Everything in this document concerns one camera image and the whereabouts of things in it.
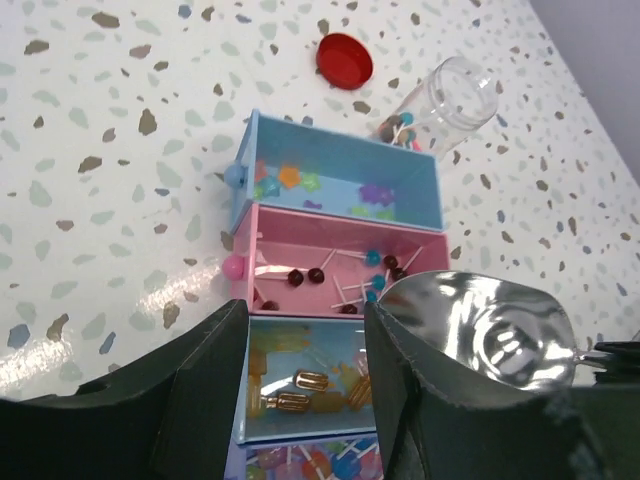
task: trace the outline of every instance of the pink knob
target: pink knob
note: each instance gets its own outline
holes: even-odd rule
[[[229,255],[224,262],[222,262],[222,273],[232,282],[242,280],[244,275],[244,258],[235,253]]]

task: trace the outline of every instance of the terrazzo countertop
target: terrazzo countertop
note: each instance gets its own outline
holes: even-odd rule
[[[215,173],[252,108],[366,135],[454,54],[500,115],[442,160],[453,267],[549,291],[583,348],[640,329],[638,186],[528,2],[0,2],[1,395],[72,393],[223,303]],[[316,74],[330,31],[369,48],[361,90]]]

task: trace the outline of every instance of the gray wall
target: gray wall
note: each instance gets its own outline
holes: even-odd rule
[[[530,0],[640,183],[640,0]]]

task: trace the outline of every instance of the brown speckle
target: brown speckle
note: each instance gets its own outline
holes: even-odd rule
[[[138,131],[145,137],[156,131],[158,124],[156,123],[156,117],[153,116],[151,110],[145,108],[140,115],[140,122],[138,123]]]
[[[571,217],[569,218],[569,228],[571,229],[571,233],[575,237],[578,234],[578,225],[576,223],[576,219]]]
[[[167,302],[162,309],[162,320],[164,321],[164,328],[169,328],[176,323],[180,315],[180,307],[173,302]]]
[[[484,173],[480,175],[480,181],[482,182],[482,185],[484,185],[484,188],[491,190],[491,180],[489,180]]]
[[[233,252],[233,235],[225,232],[224,230],[221,231],[220,242],[222,242],[222,246],[227,252]]]
[[[78,173],[84,173],[90,170],[95,170],[101,165],[102,165],[102,159],[100,157],[94,157],[94,156],[87,157],[82,161],[82,163],[78,167]]]
[[[151,45],[147,44],[147,45],[140,45],[139,47],[133,47],[131,50],[129,50],[129,56],[133,57],[133,58],[145,58],[147,55],[149,55],[149,52],[151,51]],[[125,70],[122,70],[122,74],[125,77],[128,77],[129,74],[126,73],[125,74]]]
[[[45,50],[49,50],[49,42],[45,42],[44,40],[31,40],[29,45],[24,47],[24,54],[33,55],[34,53],[44,52]]]
[[[115,128],[109,128],[109,129],[105,130],[104,133],[102,134],[102,141],[104,143],[113,142],[115,139],[116,139],[116,129]]]
[[[60,317],[56,318],[51,326],[47,328],[47,338],[53,342],[59,342],[62,340],[62,327],[69,321],[69,315],[63,313]]]
[[[211,21],[211,14],[213,12],[215,12],[216,9],[213,7],[207,7],[202,11],[202,14],[200,15],[205,21],[210,22]]]
[[[184,295],[184,299],[187,302],[196,303],[198,300],[200,300],[200,297],[197,296],[195,293],[184,291],[182,292],[182,294]]]
[[[371,111],[371,107],[367,102],[363,102],[362,100],[358,100],[353,102],[353,109],[356,112],[364,113],[365,115]]]
[[[118,28],[120,20],[118,17],[109,15],[108,13],[98,12],[91,16],[91,20],[100,25],[102,28]]]
[[[322,34],[322,36],[325,36],[326,34],[329,33],[329,22],[327,21],[326,18],[323,18],[322,20],[318,20],[318,30],[320,30],[320,33]]]
[[[56,225],[63,232],[68,232],[69,230],[71,230],[73,228],[73,221],[72,220],[58,220],[56,222]]]

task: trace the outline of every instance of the silver scoop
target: silver scoop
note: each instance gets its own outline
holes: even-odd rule
[[[517,283],[425,272],[395,283],[379,302],[450,358],[521,390],[570,385],[577,364],[607,364],[608,354],[577,350],[571,322],[554,297]]]

